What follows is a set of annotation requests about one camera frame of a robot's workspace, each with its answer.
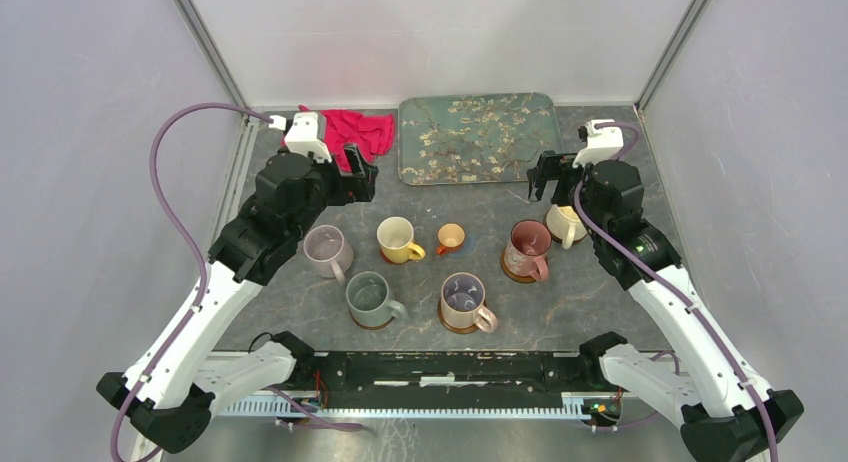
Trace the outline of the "lilac ceramic mug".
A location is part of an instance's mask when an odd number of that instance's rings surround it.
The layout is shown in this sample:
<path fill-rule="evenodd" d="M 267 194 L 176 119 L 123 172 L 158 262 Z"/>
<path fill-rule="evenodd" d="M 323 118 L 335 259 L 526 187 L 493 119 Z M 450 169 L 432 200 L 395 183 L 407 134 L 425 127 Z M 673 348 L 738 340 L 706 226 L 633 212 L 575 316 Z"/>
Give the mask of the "lilac ceramic mug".
<path fill-rule="evenodd" d="M 303 240 L 303 250 L 315 273 L 346 284 L 346 271 L 353 262 L 353 249 L 343 232 L 332 225 L 311 229 Z"/>

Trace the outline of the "yellow ceramic mug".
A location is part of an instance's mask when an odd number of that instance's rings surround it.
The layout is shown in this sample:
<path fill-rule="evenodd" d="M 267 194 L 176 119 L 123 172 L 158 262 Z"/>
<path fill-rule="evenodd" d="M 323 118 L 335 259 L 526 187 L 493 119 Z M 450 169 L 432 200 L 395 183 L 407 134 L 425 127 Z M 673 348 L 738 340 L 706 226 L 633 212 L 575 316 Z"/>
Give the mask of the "yellow ceramic mug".
<path fill-rule="evenodd" d="M 384 219 L 377 228 L 377 240 L 383 257 L 393 264 L 404 264 L 426 257 L 426 251 L 415 242 L 412 223 L 394 216 Z"/>

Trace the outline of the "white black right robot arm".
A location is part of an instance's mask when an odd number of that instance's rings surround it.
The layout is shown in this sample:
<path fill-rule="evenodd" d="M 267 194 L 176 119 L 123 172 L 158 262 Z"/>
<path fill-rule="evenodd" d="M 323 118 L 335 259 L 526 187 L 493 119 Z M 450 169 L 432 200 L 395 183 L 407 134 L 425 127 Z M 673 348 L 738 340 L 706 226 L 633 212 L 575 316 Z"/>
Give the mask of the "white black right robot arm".
<path fill-rule="evenodd" d="M 600 266 L 648 313 L 686 370 L 679 376 L 608 332 L 580 346 L 580 382 L 591 390 L 611 384 L 641 399 L 678 428 L 697 461 L 777 460 L 778 444 L 804 406 L 794 391 L 774 389 L 721 330 L 681 256 L 644 218 L 638 169 L 545 151 L 527 176 L 535 199 L 556 182 L 552 203 L 577 212 Z"/>

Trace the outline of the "pink floral patterned mug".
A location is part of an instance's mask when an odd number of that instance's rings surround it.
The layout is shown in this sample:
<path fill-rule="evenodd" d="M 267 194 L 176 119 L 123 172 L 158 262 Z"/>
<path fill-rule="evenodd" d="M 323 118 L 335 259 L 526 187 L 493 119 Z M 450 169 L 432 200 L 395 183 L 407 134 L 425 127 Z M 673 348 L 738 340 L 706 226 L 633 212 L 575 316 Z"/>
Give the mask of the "pink floral patterned mug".
<path fill-rule="evenodd" d="M 512 273 L 544 282 L 549 278 L 547 254 L 551 246 L 551 234 L 541 222 L 522 220 L 513 226 L 501 257 Z"/>

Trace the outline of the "small orange cup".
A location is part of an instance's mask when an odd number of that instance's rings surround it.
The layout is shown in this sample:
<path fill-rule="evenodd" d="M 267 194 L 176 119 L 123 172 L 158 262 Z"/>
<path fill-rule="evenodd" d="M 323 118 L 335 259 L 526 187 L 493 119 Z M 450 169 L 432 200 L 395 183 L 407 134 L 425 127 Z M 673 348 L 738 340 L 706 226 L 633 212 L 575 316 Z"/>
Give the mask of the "small orange cup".
<path fill-rule="evenodd" d="M 465 230 L 456 223 L 448 223 L 441 226 L 437 232 L 438 247 L 436 253 L 439 256 L 459 250 L 466 239 Z"/>

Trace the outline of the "beige pink tall mug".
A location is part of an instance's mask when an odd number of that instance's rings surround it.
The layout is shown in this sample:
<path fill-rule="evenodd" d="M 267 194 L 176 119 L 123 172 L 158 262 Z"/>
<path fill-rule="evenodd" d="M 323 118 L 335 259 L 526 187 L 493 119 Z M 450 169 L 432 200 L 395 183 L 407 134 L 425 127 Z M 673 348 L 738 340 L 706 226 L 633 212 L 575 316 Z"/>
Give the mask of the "beige pink tall mug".
<path fill-rule="evenodd" d="M 454 327 L 475 324 L 479 330 L 492 333 L 499 325 L 495 313 L 486 306 L 485 286 L 474 274 L 458 272 L 447 277 L 440 290 L 439 305 Z"/>

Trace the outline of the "green floral serving tray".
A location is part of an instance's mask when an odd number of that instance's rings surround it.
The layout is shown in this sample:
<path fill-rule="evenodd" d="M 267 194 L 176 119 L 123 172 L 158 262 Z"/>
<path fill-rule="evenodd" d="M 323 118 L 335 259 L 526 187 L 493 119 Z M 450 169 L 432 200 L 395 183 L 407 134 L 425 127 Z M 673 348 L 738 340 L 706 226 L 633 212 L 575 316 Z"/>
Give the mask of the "green floral serving tray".
<path fill-rule="evenodd" d="M 398 174 L 411 186 L 521 182 L 565 144 L 543 93 L 415 97 L 398 109 Z"/>

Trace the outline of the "glossy wooden ridged coaster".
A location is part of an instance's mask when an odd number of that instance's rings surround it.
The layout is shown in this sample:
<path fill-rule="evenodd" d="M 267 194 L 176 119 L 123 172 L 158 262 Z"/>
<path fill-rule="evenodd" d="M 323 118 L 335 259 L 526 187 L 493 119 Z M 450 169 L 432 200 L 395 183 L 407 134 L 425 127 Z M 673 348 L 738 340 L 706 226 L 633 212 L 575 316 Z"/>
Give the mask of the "glossy wooden ridged coaster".
<path fill-rule="evenodd" d="M 352 318 L 352 320 L 353 320 L 353 322 L 355 323 L 355 325 L 356 325 L 357 327 L 361 328 L 361 329 L 369 330 L 369 331 L 376 331 L 376 330 L 384 329 L 384 328 L 386 328 L 387 326 L 389 326 L 389 325 L 390 325 L 390 324 L 391 324 L 391 323 L 395 320 L 395 318 L 394 318 L 394 317 L 390 317 L 390 318 L 389 318 L 386 322 L 384 322 L 384 323 L 382 323 L 382 324 L 380 324 L 380 325 L 376 325 L 376 326 L 364 325 L 364 324 L 360 323 L 358 320 L 356 320 L 355 318 Z"/>

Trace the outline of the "grey-green ceramic mug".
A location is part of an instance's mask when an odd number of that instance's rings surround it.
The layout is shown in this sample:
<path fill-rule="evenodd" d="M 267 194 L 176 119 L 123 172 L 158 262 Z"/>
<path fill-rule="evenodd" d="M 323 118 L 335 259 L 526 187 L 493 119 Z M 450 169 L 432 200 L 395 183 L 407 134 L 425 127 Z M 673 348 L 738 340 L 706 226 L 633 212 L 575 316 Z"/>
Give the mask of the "grey-green ceramic mug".
<path fill-rule="evenodd" d="M 387 280 L 377 272 L 353 276 L 346 285 L 345 299 L 350 316 L 364 325 L 380 325 L 390 317 L 402 322 L 409 318 L 406 306 L 395 299 Z"/>

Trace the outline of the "blue round coaster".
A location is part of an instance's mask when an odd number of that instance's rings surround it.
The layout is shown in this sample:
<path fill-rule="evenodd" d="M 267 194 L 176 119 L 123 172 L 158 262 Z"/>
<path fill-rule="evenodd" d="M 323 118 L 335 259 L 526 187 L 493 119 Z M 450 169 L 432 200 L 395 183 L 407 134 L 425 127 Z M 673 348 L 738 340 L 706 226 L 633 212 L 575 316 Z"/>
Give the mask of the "blue round coaster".
<path fill-rule="evenodd" d="M 459 247 L 456 247 L 450 253 L 447 253 L 447 256 L 451 257 L 451 258 L 466 257 L 466 256 L 470 255 L 475 250 L 475 247 L 476 247 L 475 236 L 473 234 L 467 234 L 463 243 Z"/>

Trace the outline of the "cream yellow mug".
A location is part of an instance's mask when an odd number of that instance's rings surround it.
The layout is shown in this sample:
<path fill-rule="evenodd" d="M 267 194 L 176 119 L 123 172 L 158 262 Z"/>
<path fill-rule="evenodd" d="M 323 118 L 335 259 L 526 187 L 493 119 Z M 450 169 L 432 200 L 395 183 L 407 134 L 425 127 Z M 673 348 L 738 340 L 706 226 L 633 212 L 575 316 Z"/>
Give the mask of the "cream yellow mug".
<path fill-rule="evenodd" d="M 551 237 L 563 249 L 570 249 L 588 235 L 586 227 L 572 206 L 552 205 L 545 216 L 545 225 Z"/>

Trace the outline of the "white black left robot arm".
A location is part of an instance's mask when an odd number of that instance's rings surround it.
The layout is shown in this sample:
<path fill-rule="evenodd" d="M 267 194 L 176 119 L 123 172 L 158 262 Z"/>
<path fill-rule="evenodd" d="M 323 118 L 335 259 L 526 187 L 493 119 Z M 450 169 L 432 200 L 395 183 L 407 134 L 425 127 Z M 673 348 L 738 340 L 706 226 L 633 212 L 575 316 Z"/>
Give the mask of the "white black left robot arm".
<path fill-rule="evenodd" d="M 233 402 L 269 385 L 306 387 L 313 361 L 278 341 L 203 373 L 226 328 L 297 252 L 329 206 L 370 202 L 379 174 L 348 144 L 348 172 L 311 151 L 281 148 L 255 177 L 254 192 L 212 244 L 198 281 L 178 313 L 123 372 L 107 372 L 97 393 L 157 450 L 191 446 Z"/>

